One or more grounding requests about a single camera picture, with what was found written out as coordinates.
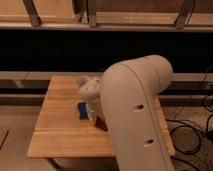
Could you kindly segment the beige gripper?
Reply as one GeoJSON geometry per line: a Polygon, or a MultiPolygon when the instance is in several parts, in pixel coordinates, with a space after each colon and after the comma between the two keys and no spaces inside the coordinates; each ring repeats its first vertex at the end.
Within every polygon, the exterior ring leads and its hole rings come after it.
{"type": "Polygon", "coordinates": [[[86,110],[91,121],[102,118],[100,102],[100,83],[98,77],[83,75],[77,78],[77,86],[80,98],[86,102],[86,110]]]}

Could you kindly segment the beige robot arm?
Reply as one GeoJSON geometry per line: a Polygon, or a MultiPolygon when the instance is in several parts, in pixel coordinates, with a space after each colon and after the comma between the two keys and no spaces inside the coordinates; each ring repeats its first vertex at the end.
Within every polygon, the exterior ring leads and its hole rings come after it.
{"type": "Polygon", "coordinates": [[[166,58],[148,55],[115,63],[100,78],[77,78],[89,119],[107,125],[120,171],[174,171],[154,107],[172,76],[166,58]]]}

